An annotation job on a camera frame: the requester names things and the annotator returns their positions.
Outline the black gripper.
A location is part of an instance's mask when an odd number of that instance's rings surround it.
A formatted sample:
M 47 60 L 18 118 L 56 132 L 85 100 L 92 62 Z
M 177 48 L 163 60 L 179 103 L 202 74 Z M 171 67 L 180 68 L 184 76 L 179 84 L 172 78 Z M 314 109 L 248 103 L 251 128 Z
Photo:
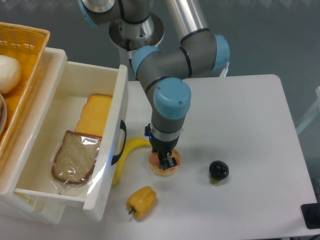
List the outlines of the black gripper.
M 159 169 L 165 170 L 165 164 L 167 168 L 173 168 L 177 165 L 176 159 L 172 157 L 172 151 L 177 145 L 179 137 L 171 141 L 162 141 L 154 136 L 149 136 L 148 139 L 152 148 L 151 152 L 157 153 Z

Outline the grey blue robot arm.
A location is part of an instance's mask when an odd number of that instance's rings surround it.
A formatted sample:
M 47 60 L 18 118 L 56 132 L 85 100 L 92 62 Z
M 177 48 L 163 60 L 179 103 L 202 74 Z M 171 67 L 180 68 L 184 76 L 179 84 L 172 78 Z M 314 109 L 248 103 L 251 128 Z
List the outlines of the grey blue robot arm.
M 158 167 L 175 167 L 173 149 L 191 105 L 191 90 L 184 79 L 227 67 L 227 40 L 211 33 L 197 0 L 166 2 L 180 41 L 180 47 L 169 53 L 158 48 L 164 26 L 151 12 L 149 1 L 80 0 L 78 5 L 90 25 L 109 23 L 111 40 L 127 52 L 125 63 L 132 68 L 152 108 L 144 134 L 158 156 Z

